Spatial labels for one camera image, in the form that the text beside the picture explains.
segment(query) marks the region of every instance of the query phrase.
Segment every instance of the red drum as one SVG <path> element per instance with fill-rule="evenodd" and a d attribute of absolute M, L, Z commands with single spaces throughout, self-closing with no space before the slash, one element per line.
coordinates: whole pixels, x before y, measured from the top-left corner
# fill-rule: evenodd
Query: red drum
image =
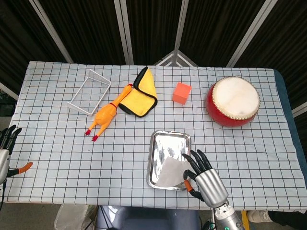
<path fill-rule="evenodd" d="M 254 119 L 260 106 L 255 87 L 240 77 L 226 77 L 214 84 L 207 95 L 207 110 L 217 123 L 242 126 Z"/>

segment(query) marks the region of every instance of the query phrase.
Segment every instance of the yellow cloth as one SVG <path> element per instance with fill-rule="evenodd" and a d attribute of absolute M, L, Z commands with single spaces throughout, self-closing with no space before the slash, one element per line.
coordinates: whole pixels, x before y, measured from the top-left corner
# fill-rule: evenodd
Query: yellow cloth
<path fill-rule="evenodd" d="M 133 83 L 134 89 L 120 102 L 119 107 L 128 114 L 143 117 L 158 103 L 154 78 L 145 67 Z"/>

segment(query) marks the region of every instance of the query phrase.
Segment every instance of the red foam cube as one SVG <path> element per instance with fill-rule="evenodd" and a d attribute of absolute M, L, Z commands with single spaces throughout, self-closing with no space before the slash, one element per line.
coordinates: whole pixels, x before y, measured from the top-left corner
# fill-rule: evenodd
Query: red foam cube
<path fill-rule="evenodd" d="M 173 93 L 173 101 L 180 104 L 185 104 L 189 93 L 191 91 L 191 86 L 178 82 L 176 89 Z"/>

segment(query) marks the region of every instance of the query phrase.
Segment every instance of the white grid tablecloth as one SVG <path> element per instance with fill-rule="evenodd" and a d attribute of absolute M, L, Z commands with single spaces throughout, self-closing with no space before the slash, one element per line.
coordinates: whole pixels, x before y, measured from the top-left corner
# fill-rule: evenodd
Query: white grid tablecloth
<path fill-rule="evenodd" d="M 236 209 L 307 208 L 307 191 L 283 115 L 272 69 L 150 66 L 158 104 L 146 117 L 118 109 L 106 131 L 93 143 L 84 133 L 94 117 L 67 108 L 94 69 L 112 81 L 100 107 L 132 83 L 143 66 L 93 66 L 30 62 L 12 124 L 23 130 L 10 167 L 34 164 L 8 179 L 7 202 L 76 203 L 209 209 L 187 191 L 153 189 L 146 182 L 150 136 L 156 130 L 191 135 L 218 170 Z M 217 80 L 242 76 L 260 94 L 260 110 L 243 127 L 213 122 L 204 98 Z M 172 101 L 178 82 L 192 87 L 183 106 Z"/>

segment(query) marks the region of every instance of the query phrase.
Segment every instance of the rubber chicken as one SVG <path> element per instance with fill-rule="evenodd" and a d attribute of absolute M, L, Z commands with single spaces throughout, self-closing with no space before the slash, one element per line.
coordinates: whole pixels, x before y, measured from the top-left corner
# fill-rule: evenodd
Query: rubber chicken
<path fill-rule="evenodd" d="M 125 86 L 123 92 L 114 101 L 102 107 L 95 115 L 94 122 L 92 123 L 91 127 L 89 127 L 89 129 L 86 131 L 85 135 L 90 135 L 91 130 L 96 125 L 101 125 L 99 132 L 92 138 L 92 141 L 96 141 L 97 138 L 109 126 L 112 119 L 116 115 L 118 104 L 131 92 L 131 90 L 132 84 Z"/>

